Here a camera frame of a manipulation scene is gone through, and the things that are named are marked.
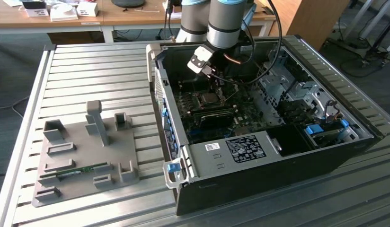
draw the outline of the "metal rod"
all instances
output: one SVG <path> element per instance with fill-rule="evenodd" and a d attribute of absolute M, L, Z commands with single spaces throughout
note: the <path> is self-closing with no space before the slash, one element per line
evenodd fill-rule
<path fill-rule="evenodd" d="M 373 21 L 370 22 L 369 26 L 366 27 L 366 29 L 362 32 L 361 38 L 365 39 L 367 37 L 371 29 L 378 24 L 378 21 L 382 19 L 383 15 L 386 14 L 389 6 L 390 6 L 390 0 L 387 0 L 385 6 L 379 9 L 377 16 L 373 18 Z"/>
<path fill-rule="evenodd" d="M 369 7 L 371 5 L 371 2 L 373 2 L 373 0 L 367 0 L 365 2 L 365 4 L 363 4 L 357 16 L 354 17 L 354 20 L 353 20 L 351 24 L 347 26 L 347 28 L 345 30 L 345 34 L 343 34 L 345 39 L 347 38 L 347 36 L 350 35 L 351 31 L 354 30 L 354 28 L 355 28 L 355 26 L 357 26 L 357 24 L 358 24 L 358 22 L 359 22 L 359 20 L 361 20 L 361 18 L 363 16 L 363 14 L 366 13 L 366 11 L 367 11 L 367 9 L 369 9 Z"/>

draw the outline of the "power supply label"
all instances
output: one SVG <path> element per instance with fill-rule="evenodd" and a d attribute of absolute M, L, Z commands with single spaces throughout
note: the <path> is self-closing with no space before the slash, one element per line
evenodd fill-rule
<path fill-rule="evenodd" d="M 266 157 L 263 148 L 255 136 L 246 136 L 226 141 L 232 159 L 236 163 L 247 162 Z"/>

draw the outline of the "gray carpet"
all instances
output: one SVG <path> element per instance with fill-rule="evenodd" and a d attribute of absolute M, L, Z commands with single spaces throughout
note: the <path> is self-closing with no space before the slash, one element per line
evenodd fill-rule
<path fill-rule="evenodd" d="M 357 9 L 347 9 L 341 19 L 342 23 L 350 23 L 357 12 L 358 7 Z M 365 14 L 357 31 L 371 16 L 371 12 Z M 386 23 L 386 19 L 381 21 L 371 32 L 373 36 L 379 34 Z M 155 39 L 157 31 L 157 29 L 144 30 L 137 39 L 137 30 L 121 35 L 129 40 L 145 41 Z M 30 93 L 42 48 L 49 43 L 50 41 L 45 34 L 2 35 L 0 37 L 0 106 L 12 104 Z M 385 46 L 389 46 L 389 44 L 390 33 L 385 40 Z M 336 67 L 341 62 L 355 57 L 350 52 L 334 45 L 324 47 L 320 53 Z M 359 68 L 359 61 L 355 61 L 346 64 L 345 68 L 350 73 L 363 75 L 377 69 L 377 66 L 373 64 L 362 69 Z M 359 79 L 350 77 L 350 79 L 390 113 L 390 63 L 369 77 Z M 21 113 L 24 113 L 25 104 L 26 102 L 22 102 L 17 105 L 17 110 Z M 21 118 L 10 109 L 0 110 L 0 173 L 6 171 L 20 124 Z"/>

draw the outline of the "white box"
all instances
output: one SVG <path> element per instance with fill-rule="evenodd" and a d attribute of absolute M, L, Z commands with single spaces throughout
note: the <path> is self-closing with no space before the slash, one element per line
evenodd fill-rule
<path fill-rule="evenodd" d="M 76 8 L 69 5 L 54 5 L 50 8 L 50 21 L 77 20 Z"/>
<path fill-rule="evenodd" d="M 96 17 L 99 6 L 96 2 L 80 2 L 77 6 L 77 14 L 83 17 Z"/>
<path fill-rule="evenodd" d="M 25 9 L 28 17 L 45 17 L 49 16 L 46 9 Z"/>

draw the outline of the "white sticker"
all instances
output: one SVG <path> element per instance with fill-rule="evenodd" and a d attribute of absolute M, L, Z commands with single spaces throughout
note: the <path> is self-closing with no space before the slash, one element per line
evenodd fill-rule
<path fill-rule="evenodd" d="M 218 143 L 205 144 L 207 151 L 220 149 Z"/>
<path fill-rule="evenodd" d="M 100 22 L 81 22 L 81 25 L 99 25 Z"/>

